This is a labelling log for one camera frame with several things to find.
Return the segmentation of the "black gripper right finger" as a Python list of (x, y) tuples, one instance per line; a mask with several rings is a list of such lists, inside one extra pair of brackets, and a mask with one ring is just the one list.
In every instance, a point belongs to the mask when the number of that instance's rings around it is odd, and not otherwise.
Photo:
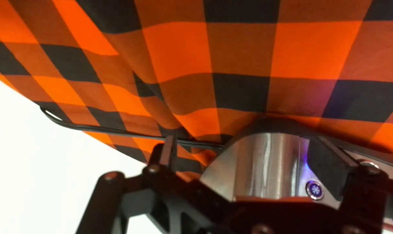
[(310, 141), (307, 163), (336, 200), (343, 198), (348, 176), (358, 166), (353, 157), (323, 136)]

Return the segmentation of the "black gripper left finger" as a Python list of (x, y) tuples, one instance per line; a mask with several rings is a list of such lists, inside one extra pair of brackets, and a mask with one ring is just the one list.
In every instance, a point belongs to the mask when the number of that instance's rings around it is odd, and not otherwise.
[(173, 159), (176, 157), (176, 150), (177, 150), (177, 141), (176, 136), (171, 135), (166, 139), (162, 149), (162, 154), (159, 158), (159, 162), (167, 167), (173, 166)]

